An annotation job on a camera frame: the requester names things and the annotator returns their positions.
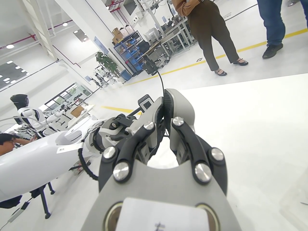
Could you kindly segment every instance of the white tabletop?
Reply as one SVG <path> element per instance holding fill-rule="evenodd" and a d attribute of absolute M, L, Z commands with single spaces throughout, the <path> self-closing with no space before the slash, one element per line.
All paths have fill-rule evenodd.
<path fill-rule="evenodd" d="M 77 124 L 79 121 L 81 121 L 83 118 L 85 118 L 88 115 L 88 112 L 90 110 L 92 110 L 95 105 L 88 105 L 88 106 L 81 105 L 81 106 L 86 110 L 86 112 L 84 112 L 83 114 L 81 114 L 78 117 L 74 117 L 73 119 L 71 119 L 68 122 L 68 125 L 67 125 L 68 129 L 72 128 L 75 124 Z"/>

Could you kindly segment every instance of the yellow floor line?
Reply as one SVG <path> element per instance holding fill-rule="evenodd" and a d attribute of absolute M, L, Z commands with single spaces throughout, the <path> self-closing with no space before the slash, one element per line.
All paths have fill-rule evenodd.
<path fill-rule="evenodd" d="M 307 28 L 306 28 L 306 29 L 303 29 L 303 30 L 299 30 L 299 31 L 293 32 L 293 33 L 286 34 L 286 35 L 285 35 L 285 38 L 290 38 L 290 37 L 293 37 L 293 36 L 296 36 L 296 35 L 299 35 L 299 34 L 303 34 L 303 33 L 305 33 L 305 32 L 308 32 Z M 264 41 L 264 42 L 261 42 L 261 43 L 258 43 L 258 44 L 254 44 L 254 45 L 250 45 L 250 46 L 247 46 L 247 47 L 238 49 L 237 51 L 238 51 L 238 52 L 243 52 L 243 51 L 250 50 L 250 49 L 253 49 L 253 48 L 262 46 L 262 45 L 266 45 L 266 43 L 267 43 L 267 42 Z M 226 55 L 223 54 L 223 55 L 216 56 L 215 58 L 216 58 L 216 59 L 220 59 L 220 58 L 223 58 L 223 57 L 225 57 L 225 56 L 226 56 Z M 185 67 L 181 67 L 181 68 L 178 68 L 178 69 L 175 69 L 175 70 L 172 70 L 172 71 L 164 72 L 164 73 L 162 73 L 161 75 L 170 74 L 170 73 L 173 73 L 173 72 L 176 72 L 176 71 L 180 71 L 180 70 L 183 70 L 183 69 L 187 69 L 187 68 L 190 68 L 190 67 L 193 67 L 193 66 L 196 66 L 196 65 L 200 65 L 200 64 L 203 64 L 203 63 L 206 63 L 206 61 L 205 61 L 205 60 L 204 60 L 204 61 L 200 61 L 200 62 L 191 64 L 191 65 L 188 65 L 188 66 L 185 66 Z M 129 85 L 133 85 L 133 84 L 137 84 L 137 83 L 140 83 L 140 82 L 143 82 L 143 81 L 147 81 L 147 80 L 150 80 L 150 79 L 152 79 L 152 78 L 157 78 L 157 77 L 158 77 L 158 75 L 155 75 L 155 76 L 152 76 L 152 77 L 149 77 L 149 78 L 146 78 L 146 79 L 143 79 L 143 80 L 140 80 L 140 81 L 131 83 L 131 84 L 124 85 L 124 87 L 125 87 L 125 86 L 129 86 Z"/>
<path fill-rule="evenodd" d="M 107 107 L 107 106 L 101 106 L 101 108 L 119 111 L 121 113 L 129 113 L 129 114 L 134 111 L 133 109 L 121 109 L 121 108 L 114 108 L 114 107 Z"/>

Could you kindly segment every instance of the black hair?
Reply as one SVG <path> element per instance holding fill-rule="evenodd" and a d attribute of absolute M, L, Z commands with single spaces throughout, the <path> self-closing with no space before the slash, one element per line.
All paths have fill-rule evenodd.
<path fill-rule="evenodd" d="M 10 100 L 14 103 L 15 107 L 18 110 L 27 106 L 27 98 L 28 96 L 26 94 L 15 94 L 10 97 Z"/>
<path fill-rule="evenodd" d="M 0 133 L 0 145 L 3 145 L 5 142 L 13 141 L 15 138 L 17 137 L 14 135 L 8 133 Z"/>

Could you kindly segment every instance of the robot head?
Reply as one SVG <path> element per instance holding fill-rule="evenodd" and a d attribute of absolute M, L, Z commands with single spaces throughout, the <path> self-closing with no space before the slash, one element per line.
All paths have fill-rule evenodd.
<path fill-rule="evenodd" d="M 20 108 L 25 108 L 29 105 L 29 99 L 26 94 L 16 94 L 10 97 L 10 100 L 14 103 L 17 110 Z"/>

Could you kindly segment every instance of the man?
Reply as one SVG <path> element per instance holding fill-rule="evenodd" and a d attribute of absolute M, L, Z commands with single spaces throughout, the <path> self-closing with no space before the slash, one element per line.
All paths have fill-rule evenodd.
<path fill-rule="evenodd" d="M 13 151 L 16 143 L 25 145 L 25 144 L 31 143 L 33 140 L 35 140 L 35 137 L 31 140 L 27 140 L 27 139 L 22 139 L 22 138 L 19 138 L 18 136 L 14 136 L 11 134 L 1 133 L 0 134 L 0 156 Z"/>
<path fill-rule="evenodd" d="M 267 49 L 263 54 L 263 58 L 271 58 L 276 55 L 278 50 L 283 48 L 282 40 L 286 34 L 286 28 L 280 14 L 282 0 L 257 1 L 260 16 L 264 21 L 267 35 Z M 306 20 L 308 21 L 308 0 L 300 1 L 304 8 Z"/>

